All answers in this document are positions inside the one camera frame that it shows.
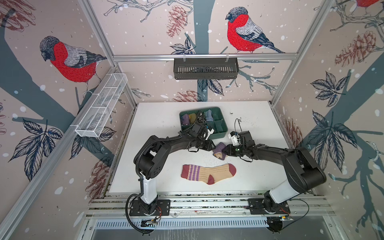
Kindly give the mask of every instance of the black hanging basket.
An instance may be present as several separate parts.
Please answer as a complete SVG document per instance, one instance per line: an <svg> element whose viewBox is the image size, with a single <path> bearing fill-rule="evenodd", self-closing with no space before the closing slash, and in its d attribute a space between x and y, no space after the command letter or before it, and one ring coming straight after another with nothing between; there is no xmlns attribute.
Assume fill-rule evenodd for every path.
<svg viewBox="0 0 384 240"><path fill-rule="evenodd" d="M175 79L235 79L239 73L237 58L175 58Z"/></svg>

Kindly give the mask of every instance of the bird head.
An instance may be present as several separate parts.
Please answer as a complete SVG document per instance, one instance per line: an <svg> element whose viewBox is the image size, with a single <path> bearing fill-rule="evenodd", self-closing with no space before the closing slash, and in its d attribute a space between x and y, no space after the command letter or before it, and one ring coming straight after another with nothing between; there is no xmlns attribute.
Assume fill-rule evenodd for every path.
<svg viewBox="0 0 384 240"><path fill-rule="evenodd" d="M46 38L44 38L41 43L40 43L40 51L41 51L41 55L44 59L44 61L46 60L51 60L51 61L55 61L56 58L55 58L55 53L53 51L53 48L56 44L58 44L60 41L53 37L53 36L48 36Z"/></svg>
<svg viewBox="0 0 384 240"><path fill-rule="evenodd" d="M229 11L225 19L228 20L230 23L233 23L236 18L242 14L248 14L248 11L245 9L245 7L235 7Z"/></svg>

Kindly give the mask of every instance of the purple stripe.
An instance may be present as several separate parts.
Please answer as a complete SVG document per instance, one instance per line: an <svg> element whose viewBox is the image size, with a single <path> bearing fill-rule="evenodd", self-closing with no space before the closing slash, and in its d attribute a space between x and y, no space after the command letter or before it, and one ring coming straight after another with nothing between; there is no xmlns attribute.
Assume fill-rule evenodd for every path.
<svg viewBox="0 0 384 240"><path fill-rule="evenodd" d="M197 176L196 176L196 181L199 180L199 172L200 172L200 166L197 168Z"/></svg>
<svg viewBox="0 0 384 240"><path fill-rule="evenodd" d="M195 167L193 168L193 177L192 177L192 181L195 180L196 167L197 167L197 166L195 165Z"/></svg>
<svg viewBox="0 0 384 240"><path fill-rule="evenodd" d="M191 178L192 178L192 166L193 165L189 165L189 178L188 178L188 180L191 180Z"/></svg>

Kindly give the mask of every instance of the rolled sock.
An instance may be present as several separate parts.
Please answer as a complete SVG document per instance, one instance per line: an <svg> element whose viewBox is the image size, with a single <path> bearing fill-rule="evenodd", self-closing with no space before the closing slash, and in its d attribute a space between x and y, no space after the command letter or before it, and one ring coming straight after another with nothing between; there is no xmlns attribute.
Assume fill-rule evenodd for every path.
<svg viewBox="0 0 384 240"><path fill-rule="evenodd" d="M207 120L207 122L213 122L214 118L212 117L211 109L205 112L205 119Z"/></svg>
<svg viewBox="0 0 384 240"><path fill-rule="evenodd" d="M188 114L184 114L182 117L181 117L181 124L182 125L189 125L189 115Z"/></svg>
<svg viewBox="0 0 384 240"><path fill-rule="evenodd" d="M181 177L190 181L202 181L208 185L233 177L236 174L236 168L230 163L217 167L201 167L197 165L183 165Z"/></svg>
<svg viewBox="0 0 384 240"><path fill-rule="evenodd" d="M189 121L192 123L195 123L196 121L196 113L189 114Z"/></svg>
<svg viewBox="0 0 384 240"><path fill-rule="evenodd" d="M224 160L225 157L227 156L225 153L222 153L223 149L226 147L224 143L219 143L216 148L213 150L214 156L217 157L218 159Z"/></svg>

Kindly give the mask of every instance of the red breast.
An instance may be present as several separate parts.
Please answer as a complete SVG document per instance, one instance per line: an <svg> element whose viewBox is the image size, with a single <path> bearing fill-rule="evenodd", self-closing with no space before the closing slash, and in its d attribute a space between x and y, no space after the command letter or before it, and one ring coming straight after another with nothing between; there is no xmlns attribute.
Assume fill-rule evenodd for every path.
<svg viewBox="0 0 384 240"><path fill-rule="evenodd" d="M357 0L357 6L366 8L378 1L379 0Z"/></svg>
<svg viewBox="0 0 384 240"><path fill-rule="evenodd" d="M228 21L228 41L239 51L254 51L262 45L258 43L252 43L245 39L242 39L236 32L236 28L244 26L248 21L249 16L242 14L238 16L233 23Z"/></svg>
<svg viewBox="0 0 384 240"><path fill-rule="evenodd" d="M68 52L62 42L56 44L53 51L55 52L56 60L51 60L51 63L68 80L77 83L87 82L96 73L96 63L92 63L82 68L71 68L65 65L64 61L68 57Z"/></svg>

